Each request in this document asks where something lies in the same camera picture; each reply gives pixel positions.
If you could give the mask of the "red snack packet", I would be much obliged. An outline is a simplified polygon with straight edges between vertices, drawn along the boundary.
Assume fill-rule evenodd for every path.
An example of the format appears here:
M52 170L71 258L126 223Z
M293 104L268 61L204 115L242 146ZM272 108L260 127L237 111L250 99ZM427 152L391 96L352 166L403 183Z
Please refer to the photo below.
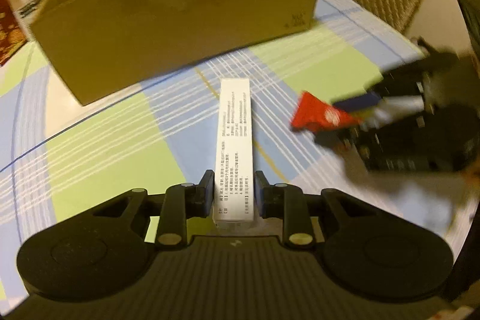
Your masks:
M337 109L311 93L303 91L290 121L290 127L294 131L307 130L318 133L354 127L361 123L361 118Z

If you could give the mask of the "white medicine box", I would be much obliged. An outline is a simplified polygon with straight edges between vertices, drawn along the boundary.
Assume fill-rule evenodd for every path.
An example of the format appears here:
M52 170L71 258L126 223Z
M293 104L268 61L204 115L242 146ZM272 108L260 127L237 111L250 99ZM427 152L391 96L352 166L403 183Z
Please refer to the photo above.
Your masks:
M255 220L251 86L247 78L220 84L212 219L235 232Z

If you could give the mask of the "plaid tablecloth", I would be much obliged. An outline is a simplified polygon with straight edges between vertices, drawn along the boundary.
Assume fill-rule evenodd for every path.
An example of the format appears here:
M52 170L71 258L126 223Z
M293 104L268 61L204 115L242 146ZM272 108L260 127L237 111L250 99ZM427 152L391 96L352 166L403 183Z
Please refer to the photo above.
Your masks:
M304 191L338 188L441 235L455 253L478 197L460 175L370 175L355 153L290 130L298 95L353 93L419 50L352 0L318 0L310 31L149 79L81 106L39 46L1 69L1 311L26 295L31 235L130 188L162 193L214 168L221 80L250 80L255 167Z

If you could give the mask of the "dark red gift box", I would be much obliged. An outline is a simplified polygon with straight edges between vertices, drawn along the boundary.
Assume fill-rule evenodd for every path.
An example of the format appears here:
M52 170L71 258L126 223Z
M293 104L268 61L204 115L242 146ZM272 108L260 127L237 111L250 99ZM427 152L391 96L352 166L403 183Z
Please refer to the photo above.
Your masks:
M0 0L0 65L8 60L27 42L8 0Z

